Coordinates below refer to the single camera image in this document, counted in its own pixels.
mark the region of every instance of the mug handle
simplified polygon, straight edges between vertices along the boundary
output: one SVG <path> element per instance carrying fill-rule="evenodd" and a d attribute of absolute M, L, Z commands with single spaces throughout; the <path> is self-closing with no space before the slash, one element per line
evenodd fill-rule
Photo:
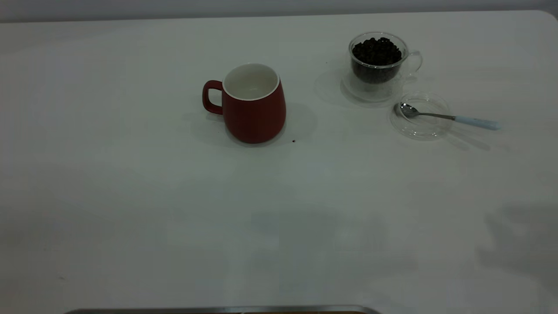
<path fill-rule="evenodd" d="M 204 90 L 202 91 L 202 99 L 204 102 L 204 108 L 216 115 L 223 115 L 223 108 L 212 104 L 209 101 L 209 90 L 210 89 L 217 89 L 219 91 L 223 91 L 223 83 L 219 82 L 218 80 L 209 80 L 204 85 Z"/>
<path fill-rule="evenodd" d="M 409 53 L 409 71 L 411 72 L 409 75 L 413 75 L 415 72 L 417 72 L 420 69 L 420 66 L 422 65 L 422 55 L 420 54 L 420 51 L 418 50 L 413 50 Z"/>

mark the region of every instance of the spoon handle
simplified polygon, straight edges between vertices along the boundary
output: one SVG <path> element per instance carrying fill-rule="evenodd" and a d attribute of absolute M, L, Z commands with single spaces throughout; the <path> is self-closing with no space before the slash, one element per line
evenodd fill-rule
<path fill-rule="evenodd" d="M 489 129 L 489 130 L 500 130 L 500 123 L 496 122 L 496 121 L 490 121 L 490 120 L 482 120 L 482 119 L 475 119 L 475 118 L 469 118 L 469 117 L 463 117 L 463 116 L 446 116 L 446 115 L 438 115 L 437 113 L 420 113 L 421 116 L 432 116 L 432 117 L 438 117 L 438 118 L 442 118 L 442 119 L 450 119 L 450 120 L 454 120 L 455 122 L 459 122 L 459 123 L 464 123 L 464 124 L 468 124 L 468 125 L 473 125 L 473 126 L 478 126 L 478 127 L 482 127 L 484 129 Z"/>
<path fill-rule="evenodd" d="M 482 120 L 475 118 L 467 118 L 463 116 L 456 116 L 455 122 L 460 122 L 468 125 L 478 126 L 489 130 L 500 130 L 500 123 L 490 120 Z"/>

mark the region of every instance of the spoon head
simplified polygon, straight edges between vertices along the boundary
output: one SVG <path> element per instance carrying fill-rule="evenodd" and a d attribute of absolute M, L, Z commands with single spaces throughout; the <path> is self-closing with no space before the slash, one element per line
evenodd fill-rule
<path fill-rule="evenodd" d="M 410 104 L 406 104 L 404 102 L 400 103 L 401 113 L 407 118 L 414 118 L 420 115 L 420 112 L 412 107 Z"/>

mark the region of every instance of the white wall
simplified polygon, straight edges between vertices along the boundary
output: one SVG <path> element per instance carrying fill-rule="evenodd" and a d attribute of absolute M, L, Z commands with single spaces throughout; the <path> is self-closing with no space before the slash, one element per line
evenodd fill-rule
<path fill-rule="evenodd" d="M 558 0 L 0 0 L 0 21 L 544 9 Z"/>

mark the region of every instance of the coffee beans in glass cup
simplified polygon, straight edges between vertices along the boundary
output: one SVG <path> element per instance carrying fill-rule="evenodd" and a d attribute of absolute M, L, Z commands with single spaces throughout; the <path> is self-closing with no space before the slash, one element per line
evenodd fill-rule
<path fill-rule="evenodd" d="M 419 58 L 412 66 L 415 72 L 422 64 L 420 53 L 410 53 L 402 39 L 386 32 L 367 32 L 349 44 L 350 67 L 359 80 L 368 84 L 382 84 L 393 79 L 410 55 Z"/>

